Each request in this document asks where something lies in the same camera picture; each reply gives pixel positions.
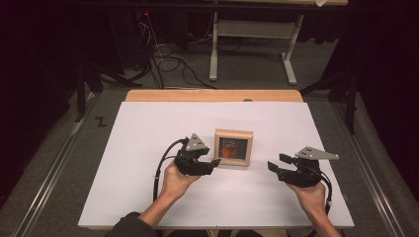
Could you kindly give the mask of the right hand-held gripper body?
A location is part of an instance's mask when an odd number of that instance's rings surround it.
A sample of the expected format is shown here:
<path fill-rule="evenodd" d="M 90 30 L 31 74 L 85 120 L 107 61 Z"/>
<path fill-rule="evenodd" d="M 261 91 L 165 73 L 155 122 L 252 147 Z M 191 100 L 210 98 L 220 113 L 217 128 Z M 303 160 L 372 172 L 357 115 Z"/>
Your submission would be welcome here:
<path fill-rule="evenodd" d="M 299 150 L 293 157 L 294 171 L 280 168 L 280 181 L 300 188 L 313 187 L 321 181 L 330 183 L 328 177 L 320 170 L 320 160 L 338 160 L 339 155 L 322 151 L 310 146 Z"/>

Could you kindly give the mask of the metal floor rail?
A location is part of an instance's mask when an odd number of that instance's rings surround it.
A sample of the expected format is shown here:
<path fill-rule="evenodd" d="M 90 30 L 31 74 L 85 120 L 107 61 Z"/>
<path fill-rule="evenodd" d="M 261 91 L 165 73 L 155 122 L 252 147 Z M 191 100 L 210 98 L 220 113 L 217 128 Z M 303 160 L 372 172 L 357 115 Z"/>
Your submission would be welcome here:
<path fill-rule="evenodd" d="M 85 114 L 79 116 L 76 122 L 71 126 L 70 133 L 63 142 L 57 157 L 55 158 L 51 168 L 49 169 L 45 179 L 42 182 L 36 196 L 34 197 L 29 209 L 15 229 L 11 237 L 30 237 L 30 234 L 37 223 L 53 189 L 64 169 L 68 160 L 68 155 L 72 149 L 73 143 L 86 119 L 87 114 L 91 111 L 97 101 L 97 95 L 90 93 L 87 97 Z"/>
<path fill-rule="evenodd" d="M 346 116 L 344 109 L 339 103 L 332 103 L 331 107 L 336 116 L 338 117 L 341 126 L 345 130 L 346 136 L 350 141 L 352 149 L 355 151 L 356 160 L 358 166 L 361 169 L 361 174 L 368 187 L 370 195 L 372 196 L 372 199 L 375 203 L 381 220 L 383 221 L 386 227 L 387 233 L 390 237 L 405 237 L 405 233 L 393 212 L 393 208 L 390 205 L 387 195 L 384 193 L 381 185 L 378 182 L 376 174 L 374 173 L 370 163 L 368 162 L 368 158 L 361 147 L 359 139 L 346 124 Z"/>

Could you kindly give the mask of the white metal desk frame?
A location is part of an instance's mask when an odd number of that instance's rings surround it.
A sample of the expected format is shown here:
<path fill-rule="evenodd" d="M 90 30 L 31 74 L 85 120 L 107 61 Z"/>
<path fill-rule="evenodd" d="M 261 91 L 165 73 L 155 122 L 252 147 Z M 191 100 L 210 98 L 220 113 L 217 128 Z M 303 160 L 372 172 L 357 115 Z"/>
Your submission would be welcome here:
<path fill-rule="evenodd" d="M 291 57 L 296 44 L 299 31 L 301 29 L 304 15 L 298 15 L 291 23 L 220 20 L 218 13 L 212 14 L 212 45 L 209 63 L 209 79 L 217 79 L 218 67 L 218 38 L 219 37 L 238 37 L 238 38 L 258 38 L 289 40 L 289 48 L 281 53 L 287 79 L 290 85 L 296 85 L 297 81 L 293 72 Z"/>

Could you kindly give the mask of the white table sheet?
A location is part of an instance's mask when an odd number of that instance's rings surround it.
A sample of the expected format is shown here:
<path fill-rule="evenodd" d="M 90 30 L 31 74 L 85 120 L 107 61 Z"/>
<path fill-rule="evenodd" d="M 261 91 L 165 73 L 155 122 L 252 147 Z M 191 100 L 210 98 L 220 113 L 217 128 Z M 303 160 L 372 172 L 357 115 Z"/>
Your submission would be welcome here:
<path fill-rule="evenodd" d="M 220 165 L 193 183 L 160 222 L 162 229 L 307 227 L 294 193 L 269 162 L 322 141 L 306 103 L 235 102 L 121 104 L 79 226 L 113 227 L 152 202 L 154 176 L 174 141 L 197 134 L 214 146 L 217 129 L 248 130 L 254 139 L 247 167 Z"/>

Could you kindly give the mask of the light wooden picture frame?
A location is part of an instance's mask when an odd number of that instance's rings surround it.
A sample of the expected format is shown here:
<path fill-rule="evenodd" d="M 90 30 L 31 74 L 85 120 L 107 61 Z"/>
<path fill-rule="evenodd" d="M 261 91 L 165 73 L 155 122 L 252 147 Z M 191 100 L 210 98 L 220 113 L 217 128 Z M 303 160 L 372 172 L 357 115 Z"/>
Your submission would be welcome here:
<path fill-rule="evenodd" d="M 248 144 L 247 144 L 247 151 L 246 151 L 245 159 L 241 160 L 241 159 L 220 158 L 218 156 L 218 150 L 219 150 L 219 140 L 222 137 L 247 139 Z M 250 165 L 250 157 L 251 157 L 252 146 L 253 146 L 253 137 L 254 137 L 254 134 L 252 131 L 217 128 L 214 133 L 214 158 L 221 159 L 221 162 L 220 162 L 221 165 L 248 167 Z"/>

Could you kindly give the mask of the wooden table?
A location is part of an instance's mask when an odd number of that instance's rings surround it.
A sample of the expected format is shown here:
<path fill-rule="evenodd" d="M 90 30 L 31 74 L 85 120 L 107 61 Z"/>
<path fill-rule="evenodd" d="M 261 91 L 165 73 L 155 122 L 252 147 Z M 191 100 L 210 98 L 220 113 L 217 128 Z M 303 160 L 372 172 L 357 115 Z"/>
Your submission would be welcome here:
<path fill-rule="evenodd" d="M 296 102 L 303 98 L 297 90 L 130 90 L 127 102 Z"/>

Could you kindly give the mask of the person's right hand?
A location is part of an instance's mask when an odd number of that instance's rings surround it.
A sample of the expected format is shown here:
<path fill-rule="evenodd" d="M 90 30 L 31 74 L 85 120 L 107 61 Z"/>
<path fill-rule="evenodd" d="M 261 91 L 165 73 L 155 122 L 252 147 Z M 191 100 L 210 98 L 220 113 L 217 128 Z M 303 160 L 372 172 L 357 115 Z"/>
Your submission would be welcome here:
<path fill-rule="evenodd" d="M 318 183 L 313 187 L 300 188 L 295 185 L 289 185 L 289 188 L 295 193 L 298 202 L 309 217 L 325 214 L 325 187 Z"/>

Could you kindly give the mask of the black metal stand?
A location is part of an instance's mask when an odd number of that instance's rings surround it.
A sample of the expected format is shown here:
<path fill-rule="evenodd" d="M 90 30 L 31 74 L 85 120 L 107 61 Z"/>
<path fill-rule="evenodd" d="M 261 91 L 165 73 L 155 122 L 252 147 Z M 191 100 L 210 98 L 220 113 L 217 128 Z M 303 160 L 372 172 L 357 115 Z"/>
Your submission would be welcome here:
<path fill-rule="evenodd" d="M 77 92 L 77 118 L 82 120 L 86 113 L 86 89 L 88 87 L 93 93 L 101 93 L 103 84 L 97 66 L 91 62 L 81 63 L 76 71 L 76 92 Z"/>
<path fill-rule="evenodd" d="M 315 90 L 330 89 L 328 94 L 328 100 L 330 102 L 341 102 L 342 100 L 346 101 L 346 113 L 345 113 L 345 123 L 349 131 L 354 134 L 354 117 L 356 111 L 356 93 L 357 93 L 357 78 L 356 76 L 349 72 L 339 72 L 333 76 L 326 77 L 321 79 L 318 82 L 315 82 L 299 92 L 302 96 L 305 96 Z"/>

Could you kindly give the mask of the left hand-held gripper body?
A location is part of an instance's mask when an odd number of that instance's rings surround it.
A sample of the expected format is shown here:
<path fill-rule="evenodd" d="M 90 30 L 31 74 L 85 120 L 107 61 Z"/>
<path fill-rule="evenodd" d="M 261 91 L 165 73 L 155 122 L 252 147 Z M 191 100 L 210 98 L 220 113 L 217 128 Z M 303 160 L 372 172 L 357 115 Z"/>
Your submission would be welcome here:
<path fill-rule="evenodd" d="M 213 166 L 211 162 L 201 162 L 198 152 L 200 149 L 206 148 L 207 145 L 193 133 L 187 138 L 181 149 L 175 157 L 175 165 L 178 170 L 187 176 L 204 176 L 210 175 Z"/>

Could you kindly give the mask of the person's left hand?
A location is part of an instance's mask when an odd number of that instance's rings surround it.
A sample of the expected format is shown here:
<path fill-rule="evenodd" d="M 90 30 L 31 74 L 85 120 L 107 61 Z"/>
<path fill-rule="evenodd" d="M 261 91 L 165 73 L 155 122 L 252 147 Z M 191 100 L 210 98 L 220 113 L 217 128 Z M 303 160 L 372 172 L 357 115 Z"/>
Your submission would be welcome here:
<path fill-rule="evenodd" d="M 163 188 L 160 197 L 174 202 L 181 198 L 192 183 L 200 176 L 187 176 L 182 174 L 174 163 L 171 163 L 164 173 Z"/>

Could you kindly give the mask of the dark photo with red shape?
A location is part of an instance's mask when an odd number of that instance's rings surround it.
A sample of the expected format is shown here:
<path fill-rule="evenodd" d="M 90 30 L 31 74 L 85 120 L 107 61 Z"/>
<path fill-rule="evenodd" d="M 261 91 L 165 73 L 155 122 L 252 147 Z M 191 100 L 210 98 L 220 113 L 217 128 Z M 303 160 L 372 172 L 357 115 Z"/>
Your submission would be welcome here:
<path fill-rule="evenodd" d="M 218 156 L 220 158 L 244 160 L 247 151 L 247 139 L 226 138 L 219 140 Z"/>

